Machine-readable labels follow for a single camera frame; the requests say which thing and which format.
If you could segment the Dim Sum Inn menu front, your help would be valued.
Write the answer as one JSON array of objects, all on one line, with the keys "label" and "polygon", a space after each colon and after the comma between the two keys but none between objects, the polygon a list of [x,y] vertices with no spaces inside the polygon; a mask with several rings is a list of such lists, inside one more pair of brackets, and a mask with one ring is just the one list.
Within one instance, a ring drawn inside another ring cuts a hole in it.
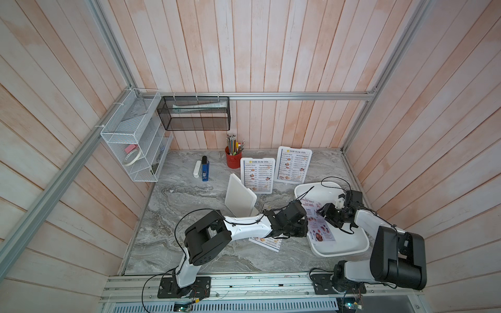
[{"label": "Dim Sum Inn menu front", "polygon": [[266,249],[272,250],[274,252],[280,251],[283,242],[282,239],[274,239],[272,237],[269,238],[251,237],[249,238],[249,241],[254,244],[260,245]]}]

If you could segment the special menu sheet top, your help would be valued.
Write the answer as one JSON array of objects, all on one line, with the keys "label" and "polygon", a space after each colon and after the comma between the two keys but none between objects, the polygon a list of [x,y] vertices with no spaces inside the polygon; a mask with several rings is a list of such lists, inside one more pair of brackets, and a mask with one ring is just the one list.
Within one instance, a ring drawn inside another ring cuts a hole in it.
[{"label": "special menu sheet top", "polygon": [[335,237],[325,218],[317,211],[322,208],[319,202],[304,198],[301,204],[307,213],[309,239],[312,242],[334,242]]}]

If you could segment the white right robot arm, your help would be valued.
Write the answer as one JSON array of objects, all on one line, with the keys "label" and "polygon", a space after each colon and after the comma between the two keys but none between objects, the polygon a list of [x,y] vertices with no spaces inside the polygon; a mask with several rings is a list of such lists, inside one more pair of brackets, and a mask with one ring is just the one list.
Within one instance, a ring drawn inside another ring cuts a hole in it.
[{"label": "white right robot arm", "polygon": [[335,203],[327,203],[317,213],[335,228],[362,229],[374,239],[367,260],[340,261],[331,276],[333,289],[346,293],[363,291],[366,284],[390,285],[392,288],[422,290],[427,284],[425,240],[406,232],[363,205],[362,193],[349,190]]}]

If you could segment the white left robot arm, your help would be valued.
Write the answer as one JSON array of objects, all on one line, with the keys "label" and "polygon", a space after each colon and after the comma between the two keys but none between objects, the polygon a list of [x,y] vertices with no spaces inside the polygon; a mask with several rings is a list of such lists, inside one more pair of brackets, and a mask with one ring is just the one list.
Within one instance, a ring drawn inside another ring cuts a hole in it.
[{"label": "white left robot arm", "polygon": [[211,262],[232,241],[248,238],[305,237],[308,231],[307,212],[299,200],[292,200],[280,209],[235,218],[224,216],[219,210],[208,209],[208,214],[185,230],[181,263],[173,276],[179,288],[195,283],[200,268]]}]

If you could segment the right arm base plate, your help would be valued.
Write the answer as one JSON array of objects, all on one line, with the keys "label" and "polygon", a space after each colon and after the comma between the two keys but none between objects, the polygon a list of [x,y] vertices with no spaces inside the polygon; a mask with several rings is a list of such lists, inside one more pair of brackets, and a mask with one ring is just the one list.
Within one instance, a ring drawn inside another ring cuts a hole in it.
[{"label": "right arm base plate", "polygon": [[316,295],[367,293],[364,283],[347,280],[344,277],[339,278],[331,273],[313,273],[309,275],[309,278]]}]

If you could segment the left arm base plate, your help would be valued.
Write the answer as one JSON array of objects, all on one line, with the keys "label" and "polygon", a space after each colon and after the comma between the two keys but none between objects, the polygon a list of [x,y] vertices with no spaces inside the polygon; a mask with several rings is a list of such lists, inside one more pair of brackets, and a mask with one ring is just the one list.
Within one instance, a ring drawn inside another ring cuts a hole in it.
[{"label": "left arm base plate", "polygon": [[194,284],[179,287],[174,276],[163,277],[160,280],[157,297],[159,299],[205,298],[210,295],[211,277],[197,276]]}]

